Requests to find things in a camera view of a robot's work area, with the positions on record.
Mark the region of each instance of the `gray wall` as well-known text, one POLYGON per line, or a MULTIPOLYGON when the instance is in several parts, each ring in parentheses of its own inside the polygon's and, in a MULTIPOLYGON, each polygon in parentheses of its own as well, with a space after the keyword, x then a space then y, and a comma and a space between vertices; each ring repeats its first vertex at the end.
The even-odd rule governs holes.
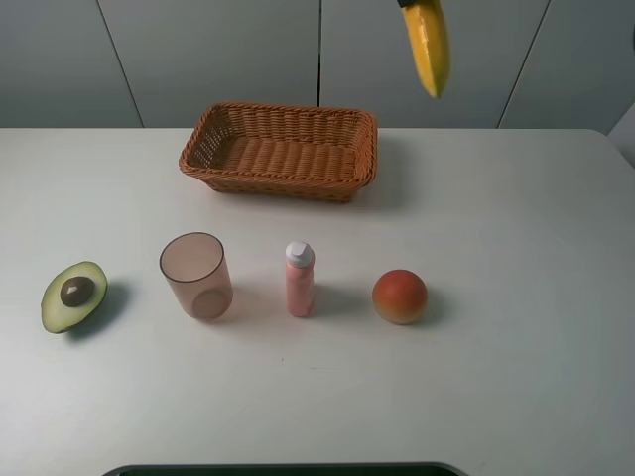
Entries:
POLYGON ((90 0, 0 0, 0 127, 138 127, 90 0))
MULTIPOLYGON (((432 100, 396 0, 0 0, 0 127, 190 127, 218 101, 317 104, 319 62, 321 104, 381 126, 608 133, 633 103, 633 0, 444 10, 452 76, 432 100)), ((611 134, 625 151, 633 114, 611 134)))
POLYGON ((501 124, 607 134, 635 99, 635 0, 552 0, 501 124))
POLYGON ((494 128, 548 0, 445 0, 451 76, 444 98, 419 83, 395 0, 323 0, 321 104, 357 107, 383 127, 494 128))
POLYGON ((318 103, 317 0, 99 0, 146 127, 219 101, 318 103))
POLYGON ((635 103, 613 128, 608 138, 635 168, 635 103))

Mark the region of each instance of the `avocado pit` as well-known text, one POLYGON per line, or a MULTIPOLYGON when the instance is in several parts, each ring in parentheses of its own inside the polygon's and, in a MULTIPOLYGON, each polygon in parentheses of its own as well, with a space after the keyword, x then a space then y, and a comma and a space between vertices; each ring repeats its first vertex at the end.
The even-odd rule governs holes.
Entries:
POLYGON ((95 282, 86 276, 75 276, 64 281, 60 290, 60 299, 66 307, 78 307, 86 304, 95 291, 95 282))

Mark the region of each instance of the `yellow banana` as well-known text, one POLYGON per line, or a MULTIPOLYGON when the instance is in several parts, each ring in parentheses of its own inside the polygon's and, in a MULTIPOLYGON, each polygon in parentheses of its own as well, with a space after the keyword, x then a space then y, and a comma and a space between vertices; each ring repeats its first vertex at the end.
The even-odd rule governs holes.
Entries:
POLYGON ((449 78, 449 44, 439 0, 399 0, 406 20, 419 80, 432 97, 441 97, 449 78))

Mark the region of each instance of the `wicker basket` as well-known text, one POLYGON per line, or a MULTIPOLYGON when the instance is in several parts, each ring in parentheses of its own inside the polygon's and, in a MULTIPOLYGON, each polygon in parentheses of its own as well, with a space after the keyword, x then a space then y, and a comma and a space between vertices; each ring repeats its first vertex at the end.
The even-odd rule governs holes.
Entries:
POLYGON ((346 202, 375 178, 377 124, 353 109, 216 104, 179 167, 216 191, 346 202))

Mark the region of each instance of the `toy fruit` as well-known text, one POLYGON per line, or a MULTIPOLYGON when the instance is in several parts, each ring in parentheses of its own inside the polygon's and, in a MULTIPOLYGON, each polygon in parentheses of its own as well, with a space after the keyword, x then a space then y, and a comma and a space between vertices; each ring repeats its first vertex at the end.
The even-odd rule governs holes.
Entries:
POLYGON ((411 324, 419 320, 428 304, 426 285, 406 270, 389 271, 373 288, 375 310, 393 324, 411 324))
POLYGON ((42 297, 42 325, 53 334, 66 332, 86 319, 103 301, 108 280, 89 261, 59 273, 42 297))
POLYGON ((431 97, 441 97, 449 78, 449 42, 439 0, 399 0, 419 80, 431 97))

